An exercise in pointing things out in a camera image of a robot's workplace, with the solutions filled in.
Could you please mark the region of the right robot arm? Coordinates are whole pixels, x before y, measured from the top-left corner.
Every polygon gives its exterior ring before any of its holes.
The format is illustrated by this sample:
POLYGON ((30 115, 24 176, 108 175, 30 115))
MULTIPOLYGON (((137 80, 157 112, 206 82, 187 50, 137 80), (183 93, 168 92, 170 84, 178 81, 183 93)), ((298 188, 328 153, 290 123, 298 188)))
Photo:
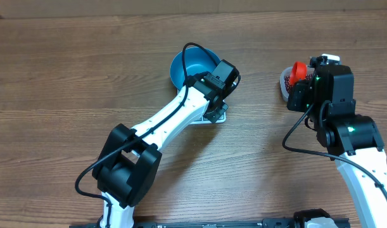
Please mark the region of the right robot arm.
POLYGON ((322 54, 309 64, 295 62, 281 74, 281 92, 290 111, 303 115, 282 140, 288 151, 334 161, 346 182, 362 227, 387 227, 387 157, 371 117, 355 113, 354 74, 339 56, 322 54), (325 153, 286 144, 304 123, 325 153))

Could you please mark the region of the red measuring scoop blue handle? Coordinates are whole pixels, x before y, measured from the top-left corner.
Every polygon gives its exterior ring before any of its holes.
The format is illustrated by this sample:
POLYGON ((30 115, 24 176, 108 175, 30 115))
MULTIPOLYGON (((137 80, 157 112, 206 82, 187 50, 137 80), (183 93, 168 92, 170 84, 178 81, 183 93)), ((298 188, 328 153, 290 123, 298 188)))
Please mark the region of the red measuring scoop blue handle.
POLYGON ((289 85, 295 85, 299 80, 304 80, 307 75, 307 65, 296 61, 292 67, 291 73, 289 75, 289 85))

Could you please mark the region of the red beans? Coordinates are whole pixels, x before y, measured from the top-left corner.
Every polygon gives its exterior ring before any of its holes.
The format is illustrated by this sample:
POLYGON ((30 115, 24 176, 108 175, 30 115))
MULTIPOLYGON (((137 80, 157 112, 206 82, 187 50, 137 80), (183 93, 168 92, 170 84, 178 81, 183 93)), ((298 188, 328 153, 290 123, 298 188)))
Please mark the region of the red beans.
POLYGON ((288 93, 290 93, 292 90, 293 90, 293 87, 294 85, 299 82, 299 81, 303 81, 303 80, 310 80, 312 78, 312 74, 309 73, 309 74, 306 74, 305 78, 304 79, 296 79, 294 83, 290 83, 291 82, 291 78, 290 78, 290 75, 286 75, 284 76, 284 85, 285 85, 285 88, 286 88, 286 91, 288 93))

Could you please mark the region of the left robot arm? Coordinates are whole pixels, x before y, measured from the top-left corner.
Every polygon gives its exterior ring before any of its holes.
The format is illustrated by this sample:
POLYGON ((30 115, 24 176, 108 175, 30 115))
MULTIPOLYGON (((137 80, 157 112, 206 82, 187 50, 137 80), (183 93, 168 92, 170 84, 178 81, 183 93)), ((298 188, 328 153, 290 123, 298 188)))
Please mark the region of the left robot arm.
POLYGON ((152 186, 165 148, 190 123, 215 123, 227 110, 224 99, 237 87, 239 71, 222 60, 212 72, 190 75, 176 97, 158 113, 129 129, 117 125, 92 170, 105 199, 100 227, 132 227, 134 207, 152 186))

